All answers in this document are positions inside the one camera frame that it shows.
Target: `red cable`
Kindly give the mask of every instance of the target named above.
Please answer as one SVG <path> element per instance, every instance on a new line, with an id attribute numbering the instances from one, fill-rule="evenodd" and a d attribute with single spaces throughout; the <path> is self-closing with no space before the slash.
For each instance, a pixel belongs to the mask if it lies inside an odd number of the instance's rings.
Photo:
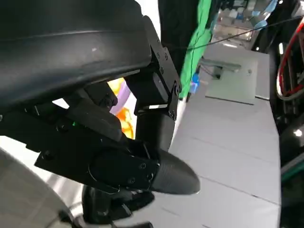
<path id="1" fill-rule="evenodd" d="M 291 37 L 287 47 L 286 47 L 286 50 L 285 50 L 284 55 L 283 55 L 283 59 L 281 61 L 280 67 L 279 67 L 279 84 L 280 84 L 282 93 L 284 93 L 283 71 L 284 71 L 288 56 L 290 54 L 291 47 L 294 44 L 295 39 L 298 37 L 298 33 L 302 30 L 303 26 L 304 26 L 304 22 L 303 22 L 303 19 L 302 19 L 300 24 L 298 25 L 297 29 L 295 30 L 293 36 Z M 300 84 L 296 88 L 294 88 L 293 90 L 286 91 L 285 95 L 294 94 L 294 93 L 298 92 L 299 90 L 301 90 L 303 87 L 304 87 L 304 85 Z"/>

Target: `screw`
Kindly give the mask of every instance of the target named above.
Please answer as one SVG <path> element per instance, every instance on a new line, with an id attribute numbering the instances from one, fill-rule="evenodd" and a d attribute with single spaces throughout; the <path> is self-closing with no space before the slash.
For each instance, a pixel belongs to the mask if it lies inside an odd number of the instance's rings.
<path id="1" fill-rule="evenodd" d="M 68 127 L 64 123 L 60 123 L 59 125 L 57 125 L 56 129 L 59 132 L 67 132 L 68 131 Z"/>
<path id="2" fill-rule="evenodd" d="M 147 179 L 148 179 L 148 181 L 151 181 L 152 179 L 153 179 L 153 173 L 149 173 L 148 175 L 147 175 Z"/>
<path id="3" fill-rule="evenodd" d="M 141 170 L 145 169 L 145 168 L 146 168 L 146 163 L 140 164 L 139 168 L 140 168 Z"/>
<path id="4" fill-rule="evenodd" d="M 134 177 L 131 177 L 129 180 L 128 180 L 128 183 L 129 184 L 133 184 L 135 182 L 135 178 Z"/>
<path id="5" fill-rule="evenodd" d="M 51 151 L 45 151 L 44 154 L 42 154 L 42 159 L 50 161 L 52 159 L 54 159 L 54 153 L 52 153 Z"/>

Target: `white surface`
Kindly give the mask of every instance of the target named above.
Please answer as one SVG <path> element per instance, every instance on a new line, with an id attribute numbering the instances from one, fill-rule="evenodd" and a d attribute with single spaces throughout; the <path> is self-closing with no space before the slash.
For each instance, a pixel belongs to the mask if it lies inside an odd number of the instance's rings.
<path id="1" fill-rule="evenodd" d="M 257 59 L 237 55 L 229 58 L 220 56 L 220 60 L 240 64 L 242 67 L 237 72 L 224 68 L 220 80 L 210 81 L 206 96 L 253 105 L 256 96 Z"/>
<path id="2" fill-rule="evenodd" d="M 269 78 L 269 55 L 249 51 L 243 48 L 231 48 L 221 44 L 215 44 L 208 47 L 204 53 L 204 57 L 211 60 L 229 60 L 244 58 L 257 60 L 257 80 L 256 95 L 269 99 L 270 78 Z"/>
<path id="3" fill-rule="evenodd" d="M 160 14 L 158 11 L 158 0 L 136 0 L 141 8 L 142 14 L 148 16 L 157 32 L 159 39 L 161 39 L 161 23 L 160 23 Z"/>

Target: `orange object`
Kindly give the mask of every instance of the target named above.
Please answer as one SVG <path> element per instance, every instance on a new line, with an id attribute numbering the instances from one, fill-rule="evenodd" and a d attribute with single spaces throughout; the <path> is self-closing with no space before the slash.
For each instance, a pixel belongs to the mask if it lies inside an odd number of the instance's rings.
<path id="1" fill-rule="evenodd" d="M 118 96 L 118 93 L 119 93 L 120 86 L 121 86 L 122 82 L 124 82 L 123 77 L 108 82 L 108 85 L 112 89 L 115 96 Z"/>
<path id="2" fill-rule="evenodd" d="M 122 125 L 122 131 L 129 139 L 134 139 L 133 126 L 131 124 L 130 111 L 127 108 L 123 108 L 117 115 Z"/>

